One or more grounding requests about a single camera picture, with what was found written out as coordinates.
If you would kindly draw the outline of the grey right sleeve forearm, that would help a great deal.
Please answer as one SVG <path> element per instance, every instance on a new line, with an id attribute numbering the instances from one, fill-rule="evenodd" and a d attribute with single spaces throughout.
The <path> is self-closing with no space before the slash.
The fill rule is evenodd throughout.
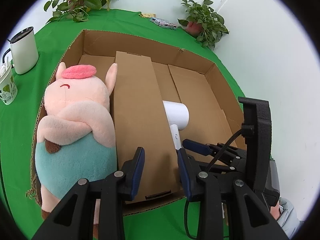
<path id="1" fill-rule="evenodd" d="M 279 198 L 279 210 L 280 216 L 277 222 L 287 237 L 292 239 L 302 227 L 304 221 L 298 219 L 294 205 L 286 198 Z"/>

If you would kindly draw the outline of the person's right hand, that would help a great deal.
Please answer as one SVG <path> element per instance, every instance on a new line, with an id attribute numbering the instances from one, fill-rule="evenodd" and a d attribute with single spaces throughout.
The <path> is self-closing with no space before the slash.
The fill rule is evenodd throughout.
<path id="1" fill-rule="evenodd" d="M 270 214 L 275 220 L 278 220 L 283 213 L 283 207 L 280 205 L 280 202 L 277 202 L 275 206 L 270 207 Z"/>

